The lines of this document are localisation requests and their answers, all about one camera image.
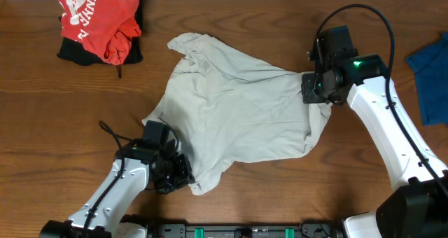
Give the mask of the beige t-shirt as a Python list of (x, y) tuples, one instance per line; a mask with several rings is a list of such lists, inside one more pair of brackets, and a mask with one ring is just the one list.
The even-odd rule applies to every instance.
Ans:
[(306, 104), (302, 76), (207, 34), (168, 42), (182, 54), (148, 119), (171, 126), (188, 156), (194, 195), (213, 190), (235, 162), (301, 158), (318, 143), (329, 104)]

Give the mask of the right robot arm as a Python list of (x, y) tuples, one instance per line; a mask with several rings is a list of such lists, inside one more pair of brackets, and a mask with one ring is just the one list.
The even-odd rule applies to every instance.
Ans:
[(393, 193), (376, 210), (345, 218), (344, 237), (446, 237), (447, 166), (426, 145), (378, 55), (308, 56), (306, 104), (347, 103), (367, 128)]

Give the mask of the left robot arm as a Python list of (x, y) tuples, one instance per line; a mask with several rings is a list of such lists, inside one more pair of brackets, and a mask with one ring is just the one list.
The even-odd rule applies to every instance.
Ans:
[(152, 185), (169, 194), (195, 181), (188, 157), (168, 146), (134, 139), (115, 154), (113, 166), (93, 196), (66, 221), (49, 220), (40, 237), (149, 237), (150, 225), (127, 215), (140, 192)]

